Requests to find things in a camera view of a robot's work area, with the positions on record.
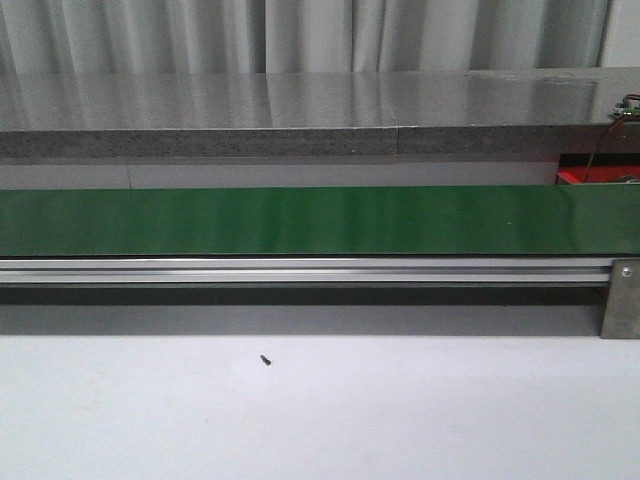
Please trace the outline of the grey stone counter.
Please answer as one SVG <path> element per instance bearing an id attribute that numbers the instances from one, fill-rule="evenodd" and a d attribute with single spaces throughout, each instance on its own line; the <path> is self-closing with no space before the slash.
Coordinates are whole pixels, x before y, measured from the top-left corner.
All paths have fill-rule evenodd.
<path id="1" fill-rule="evenodd" d="M 639 155 L 635 68 L 1 79 L 1 185 L 551 184 Z"/>

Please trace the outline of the green conveyor belt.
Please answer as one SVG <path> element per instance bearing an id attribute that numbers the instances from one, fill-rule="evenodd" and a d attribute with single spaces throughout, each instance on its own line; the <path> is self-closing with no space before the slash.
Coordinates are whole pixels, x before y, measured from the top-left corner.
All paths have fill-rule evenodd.
<path id="1" fill-rule="evenodd" d="M 639 189 L 587 184 L 5 190 L 5 257 L 635 256 Z"/>

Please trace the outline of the red plastic bin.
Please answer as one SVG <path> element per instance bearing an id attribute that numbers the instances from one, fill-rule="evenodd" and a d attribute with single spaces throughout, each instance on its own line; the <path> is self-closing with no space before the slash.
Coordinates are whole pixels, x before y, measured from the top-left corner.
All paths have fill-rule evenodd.
<path id="1" fill-rule="evenodd" d="M 557 184 L 639 183 L 639 155 L 633 153 L 566 154 L 560 158 Z"/>

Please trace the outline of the small green circuit board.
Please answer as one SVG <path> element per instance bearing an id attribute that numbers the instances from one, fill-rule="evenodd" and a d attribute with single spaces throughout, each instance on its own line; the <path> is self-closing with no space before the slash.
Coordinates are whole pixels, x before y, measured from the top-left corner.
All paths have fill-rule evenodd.
<path id="1" fill-rule="evenodd" d="M 640 107 L 629 102 L 619 102 L 614 105 L 610 117 L 614 120 L 636 121 L 640 117 Z"/>

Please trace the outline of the white pleated curtain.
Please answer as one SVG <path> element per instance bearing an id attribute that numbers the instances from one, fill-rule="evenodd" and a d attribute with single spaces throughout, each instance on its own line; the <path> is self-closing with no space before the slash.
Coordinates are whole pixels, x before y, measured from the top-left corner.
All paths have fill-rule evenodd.
<path id="1" fill-rule="evenodd" d="M 5 74 L 598 64 L 606 1 L 5 1 Z"/>

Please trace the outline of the aluminium conveyor frame rail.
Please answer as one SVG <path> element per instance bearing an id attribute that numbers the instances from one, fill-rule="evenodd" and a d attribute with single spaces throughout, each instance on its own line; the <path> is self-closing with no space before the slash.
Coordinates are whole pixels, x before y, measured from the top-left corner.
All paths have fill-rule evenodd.
<path id="1" fill-rule="evenodd" d="M 606 283 L 610 258 L 130 258 L 3 260 L 1 282 Z"/>

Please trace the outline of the steel conveyor support bracket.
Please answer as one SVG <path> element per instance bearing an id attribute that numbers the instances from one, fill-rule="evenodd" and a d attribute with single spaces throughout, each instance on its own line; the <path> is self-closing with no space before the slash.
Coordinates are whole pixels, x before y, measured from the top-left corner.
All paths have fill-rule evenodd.
<path id="1" fill-rule="evenodd" d="M 639 338 L 639 259 L 615 260 L 600 336 Z"/>

